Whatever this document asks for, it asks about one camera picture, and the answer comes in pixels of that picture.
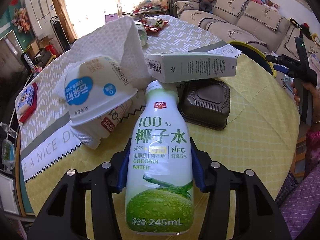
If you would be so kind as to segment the person's right hand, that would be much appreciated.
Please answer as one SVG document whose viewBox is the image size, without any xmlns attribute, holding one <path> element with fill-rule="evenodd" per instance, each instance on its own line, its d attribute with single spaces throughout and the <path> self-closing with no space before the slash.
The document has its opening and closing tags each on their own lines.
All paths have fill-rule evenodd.
<svg viewBox="0 0 320 240">
<path fill-rule="evenodd" d="M 305 124 L 311 126 L 313 121 L 313 96 L 310 91 L 304 88 L 302 80 L 294 79 L 293 84 L 295 85 L 295 89 L 297 89 L 298 96 L 300 97 L 300 120 Z"/>
</svg>

